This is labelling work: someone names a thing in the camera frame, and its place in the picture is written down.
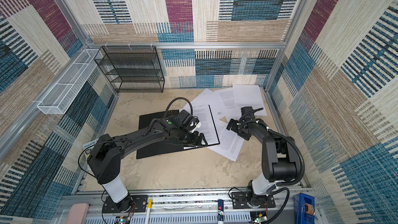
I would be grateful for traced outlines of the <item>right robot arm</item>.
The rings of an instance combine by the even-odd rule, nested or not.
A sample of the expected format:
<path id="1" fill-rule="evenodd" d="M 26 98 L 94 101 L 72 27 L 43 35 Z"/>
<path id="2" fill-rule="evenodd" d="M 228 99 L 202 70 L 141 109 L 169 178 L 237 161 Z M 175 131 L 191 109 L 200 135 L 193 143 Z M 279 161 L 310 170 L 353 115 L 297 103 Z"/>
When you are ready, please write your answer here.
<path id="1" fill-rule="evenodd" d="M 235 132 L 245 140 L 253 136 L 262 145 L 262 172 L 246 187 L 246 205 L 250 208 L 267 206 L 267 201 L 275 195 L 286 193 L 283 204 L 272 217 L 265 215 L 250 221 L 252 224 L 270 224 L 281 215 L 289 201 L 290 189 L 288 187 L 302 180 L 305 172 L 304 158 L 293 138 L 272 130 L 261 119 L 246 121 L 231 119 L 227 130 Z"/>

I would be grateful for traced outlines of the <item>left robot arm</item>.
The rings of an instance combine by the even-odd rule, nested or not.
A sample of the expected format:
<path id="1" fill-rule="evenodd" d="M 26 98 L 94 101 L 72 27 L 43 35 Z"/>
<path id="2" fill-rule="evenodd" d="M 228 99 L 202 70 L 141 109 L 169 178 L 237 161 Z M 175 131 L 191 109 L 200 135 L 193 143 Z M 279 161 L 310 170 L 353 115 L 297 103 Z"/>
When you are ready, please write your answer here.
<path id="1" fill-rule="evenodd" d="M 197 130 L 200 125 L 192 108 L 177 115 L 165 113 L 138 131 L 114 137 L 102 135 L 95 144 L 85 148 L 80 157 L 85 158 L 90 168 L 88 175 L 94 177 L 108 193 L 117 212 L 124 213 L 132 209 L 133 199 L 120 179 L 121 160 L 136 150 L 170 139 L 177 140 L 182 147 L 207 147 L 205 135 Z"/>

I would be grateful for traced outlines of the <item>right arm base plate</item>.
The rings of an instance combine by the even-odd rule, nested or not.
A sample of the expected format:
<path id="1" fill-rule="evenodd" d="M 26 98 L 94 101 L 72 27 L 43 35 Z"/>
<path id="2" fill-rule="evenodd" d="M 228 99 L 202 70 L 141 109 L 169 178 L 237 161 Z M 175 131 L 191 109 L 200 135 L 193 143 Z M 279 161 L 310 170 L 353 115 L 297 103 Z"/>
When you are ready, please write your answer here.
<path id="1" fill-rule="evenodd" d="M 251 196 L 247 197 L 245 192 L 230 192 L 229 197 L 232 200 L 234 209 L 244 208 L 274 208 L 276 207 L 274 198 L 271 196 Z"/>

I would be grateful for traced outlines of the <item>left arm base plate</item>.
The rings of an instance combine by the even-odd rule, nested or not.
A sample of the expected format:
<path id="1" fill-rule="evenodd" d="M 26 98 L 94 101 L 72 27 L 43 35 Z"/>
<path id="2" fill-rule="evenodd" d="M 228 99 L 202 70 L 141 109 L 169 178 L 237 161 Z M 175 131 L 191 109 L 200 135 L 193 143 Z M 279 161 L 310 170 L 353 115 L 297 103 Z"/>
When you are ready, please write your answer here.
<path id="1" fill-rule="evenodd" d="M 148 203 L 147 195 L 127 195 L 120 202 L 115 203 L 110 196 L 105 200 L 102 207 L 103 214 L 117 213 L 144 213 Z"/>

